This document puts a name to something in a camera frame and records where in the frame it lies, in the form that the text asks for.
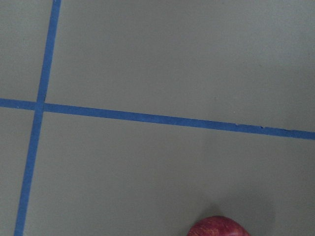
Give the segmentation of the single red yellow apple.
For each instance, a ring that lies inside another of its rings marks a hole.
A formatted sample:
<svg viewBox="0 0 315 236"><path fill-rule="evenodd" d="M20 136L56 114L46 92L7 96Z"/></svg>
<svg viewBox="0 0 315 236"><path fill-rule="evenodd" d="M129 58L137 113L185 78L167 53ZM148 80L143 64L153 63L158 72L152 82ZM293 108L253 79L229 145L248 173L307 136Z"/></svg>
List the single red yellow apple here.
<svg viewBox="0 0 315 236"><path fill-rule="evenodd" d="M188 236L250 236L236 221L225 216L211 216L196 222Z"/></svg>

